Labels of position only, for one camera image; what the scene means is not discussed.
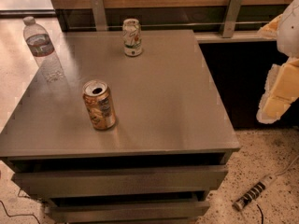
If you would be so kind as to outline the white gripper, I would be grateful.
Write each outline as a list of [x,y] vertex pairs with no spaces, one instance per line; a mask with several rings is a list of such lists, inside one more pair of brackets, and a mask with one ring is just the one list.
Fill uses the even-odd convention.
[[293,0],[282,15],[261,27],[257,32],[263,38],[276,38],[278,51],[289,58],[283,65],[273,64],[264,85],[256,118],[263,124],[272,124],[284,115],[299,98],[299,0]]

